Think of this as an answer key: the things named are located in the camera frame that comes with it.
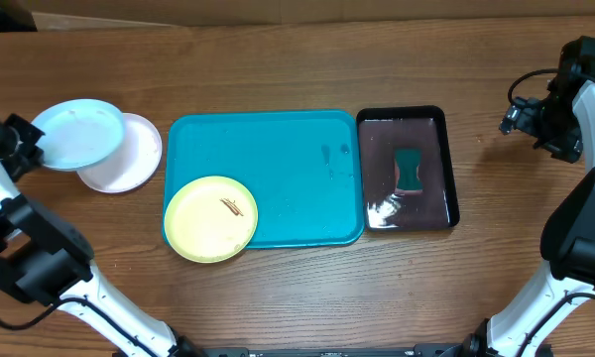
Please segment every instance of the white plate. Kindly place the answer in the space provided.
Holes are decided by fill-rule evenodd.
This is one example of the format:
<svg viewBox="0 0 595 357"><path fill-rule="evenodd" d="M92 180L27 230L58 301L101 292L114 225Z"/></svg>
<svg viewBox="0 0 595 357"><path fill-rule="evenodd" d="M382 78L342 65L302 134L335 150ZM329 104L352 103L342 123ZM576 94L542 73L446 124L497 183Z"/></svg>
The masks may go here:
<svg viewBox="0 0 595 357"><path fill-rule="evenodd" d="M43 165L59 171L77 171L106 159L123 142L123 123L117 107L95 99L60 103L32 122L45 133L38 142Z"/></svg>
<svg viewBox="0 0 595 357"><path fill-rule="evenodd" d="M126 137L119 149L101 164L77 172L90 188L120 193L146 182L157 170L163 145L155 126L146 118L124 113Z"/></svg>

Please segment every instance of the water stain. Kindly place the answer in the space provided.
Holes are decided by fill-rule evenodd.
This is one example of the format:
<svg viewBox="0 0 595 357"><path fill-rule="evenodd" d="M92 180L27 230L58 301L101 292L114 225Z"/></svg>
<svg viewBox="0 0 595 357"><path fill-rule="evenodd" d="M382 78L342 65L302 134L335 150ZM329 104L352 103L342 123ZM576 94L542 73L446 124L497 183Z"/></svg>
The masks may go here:
<svg viewBox="0 0 595 357"><path fill-rule="evenodd" d="M330 147L328 145L321 146L321 155L324 157L324 163L328 166L330 164Z"/></svg>

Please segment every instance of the teal tray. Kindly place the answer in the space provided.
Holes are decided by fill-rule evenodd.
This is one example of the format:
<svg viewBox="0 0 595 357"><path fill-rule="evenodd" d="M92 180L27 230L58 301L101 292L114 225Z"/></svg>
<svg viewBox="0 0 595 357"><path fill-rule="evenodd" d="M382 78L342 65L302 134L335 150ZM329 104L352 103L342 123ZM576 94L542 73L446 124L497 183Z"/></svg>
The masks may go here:
<svg viewBox="0 0 595 357"><path fill-rule="evenodd" d="M164 215L179 189L207 176L236 179L256 199L248 249L344 245L364 230L357 130L346 112L184 116L170 129Z"/></svg>

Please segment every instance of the brown wall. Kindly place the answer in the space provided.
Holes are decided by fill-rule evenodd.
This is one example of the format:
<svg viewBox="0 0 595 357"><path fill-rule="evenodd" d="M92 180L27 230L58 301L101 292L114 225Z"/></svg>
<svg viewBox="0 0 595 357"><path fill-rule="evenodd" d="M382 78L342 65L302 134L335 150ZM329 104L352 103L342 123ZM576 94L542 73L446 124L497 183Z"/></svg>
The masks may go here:
<svg viewBox="0 0 595 357"><path fill-rule="evenodd" d="M595 0L18 0L34 12L173 25L595 15Z"/></svg>

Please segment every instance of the light blue plate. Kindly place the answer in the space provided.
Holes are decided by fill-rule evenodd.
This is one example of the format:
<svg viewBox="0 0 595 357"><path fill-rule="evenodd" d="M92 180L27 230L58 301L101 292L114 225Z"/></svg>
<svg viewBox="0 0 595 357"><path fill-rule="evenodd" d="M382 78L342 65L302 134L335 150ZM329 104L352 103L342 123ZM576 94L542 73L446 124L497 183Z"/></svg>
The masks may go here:
<svg viewBox="0 0 595 357"><path fill-rule="evenodd" d="M32 122L45 135L38 142L43 165L76 171L98 164L123 142L123 114L110 103L76 99L55 105Z"/></svg>
<svg viewBox="0 0 595 357"><path fill-rule="evenodd" d="M179 189L207 176L236 179L256 199L249 249L350 244L364 230L357 130L346 112L184 116L170 129L164 214Z"/></svg>

